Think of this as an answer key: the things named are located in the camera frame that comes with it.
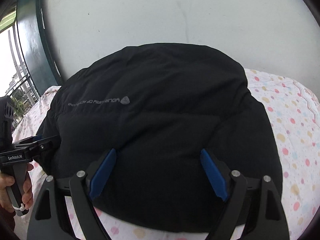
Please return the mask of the black puffer coat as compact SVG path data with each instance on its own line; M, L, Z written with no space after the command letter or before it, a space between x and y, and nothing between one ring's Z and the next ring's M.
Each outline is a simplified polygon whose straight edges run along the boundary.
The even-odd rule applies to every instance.
M68 178L115 150L117 160L94 205L157 230L207 232L221 218L200 162L202 150L244 176L283 173L262 103L244 68L193 44L126 47L70 77L38 133L60 147L36 158L46 174Z

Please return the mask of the window with metal bars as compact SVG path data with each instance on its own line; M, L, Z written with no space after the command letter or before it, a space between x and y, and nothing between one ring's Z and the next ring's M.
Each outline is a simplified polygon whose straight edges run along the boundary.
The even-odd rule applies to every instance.
M15 103L14 128L39 100L22 54L16 10L1 20L1 96L9 96Z

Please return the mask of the dark green door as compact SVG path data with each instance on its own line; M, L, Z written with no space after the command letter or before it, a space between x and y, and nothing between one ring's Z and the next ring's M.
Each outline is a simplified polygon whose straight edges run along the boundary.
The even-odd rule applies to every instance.
M17 32L22 55L39 95L63 84L45 20L44 0L17 0Z

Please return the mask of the polka dot bed sheet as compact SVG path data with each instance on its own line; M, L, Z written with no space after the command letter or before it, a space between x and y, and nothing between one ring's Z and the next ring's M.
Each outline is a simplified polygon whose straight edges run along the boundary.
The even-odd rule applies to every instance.
M270 120L283 170L282 205L290 239L307 233L319 208L319 101L301 83L288 77L245 69L248 88L262 102ZM13 132L13 142L37 130L59 86L48 88L40 102ZM205 239L205 233L169 233L135 226L97 210L112 239Z

